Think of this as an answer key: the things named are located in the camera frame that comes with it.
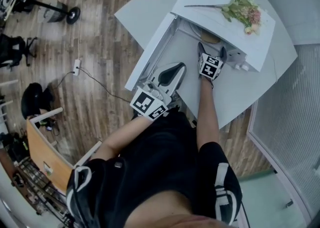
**flower bouquet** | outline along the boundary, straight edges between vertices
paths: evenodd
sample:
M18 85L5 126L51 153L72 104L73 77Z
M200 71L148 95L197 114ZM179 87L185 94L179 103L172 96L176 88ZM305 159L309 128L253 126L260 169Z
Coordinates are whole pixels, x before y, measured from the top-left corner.
M185 7L210 7L220 9L229 22L235 18L244 24L244 32L250 35L252 32L259 34L261 25L261 12L254 0L230 0L223 5L186 5Z

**wooden floor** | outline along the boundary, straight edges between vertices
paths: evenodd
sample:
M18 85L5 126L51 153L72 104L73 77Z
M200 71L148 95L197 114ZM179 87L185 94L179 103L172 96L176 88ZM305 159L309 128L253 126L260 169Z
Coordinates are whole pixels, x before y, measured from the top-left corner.
M35 44L37 58L26 67L23 58L12 69L1 69L0 81L20 79L18 84L2 89L7 100L14 100L8 113L9 131L26 129L20 101L26 87L38 82L43 89L58 85L63 76L73 70L75 59L81 67L104 83L115 95L130 100L124 89L142 48L117 21L114 13L130 0L59 0L70 8L81 8L81 23L37 23L38 8L30 14L13 14L4 33L8 36L38 37ZM79 76L67 75L54 89L54 107L63 107L57 116L59 131L46 133L50 142L58 142L57 149L71 163L76 163L98 140L105 139L132 117L129 104L110 95L82 71ZM221 130L221 142L238 176L246 176L270 168L254 144L247 139L250 110Z

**black chair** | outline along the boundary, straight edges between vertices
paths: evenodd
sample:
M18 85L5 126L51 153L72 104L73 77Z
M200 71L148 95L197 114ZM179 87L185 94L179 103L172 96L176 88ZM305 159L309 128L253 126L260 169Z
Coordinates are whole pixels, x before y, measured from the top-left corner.
M30 52L30 47L37 37L28 38L25 42L20 36L8 37L5 34L0 35L0 68L18 66L20 61L25 55L26 66L30 66L28 63L28 57L32 56L36 58L36 54Z

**wheel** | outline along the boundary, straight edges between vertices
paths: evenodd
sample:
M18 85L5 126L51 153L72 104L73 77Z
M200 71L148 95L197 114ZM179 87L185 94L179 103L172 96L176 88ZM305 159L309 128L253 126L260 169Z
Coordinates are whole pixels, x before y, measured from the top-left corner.
M70 9L69 14L66 16L66 23L68 25L73 25L80 17L81 10L78 7L73 7Z

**power strip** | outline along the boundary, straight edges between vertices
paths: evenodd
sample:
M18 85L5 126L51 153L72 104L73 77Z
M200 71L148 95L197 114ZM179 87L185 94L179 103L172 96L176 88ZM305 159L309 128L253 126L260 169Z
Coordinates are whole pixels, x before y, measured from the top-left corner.
M74 76L78 76L80 70L78 68L81 68L81 60L80 59L76 59L74 61L74 66L73 66L73 75Z

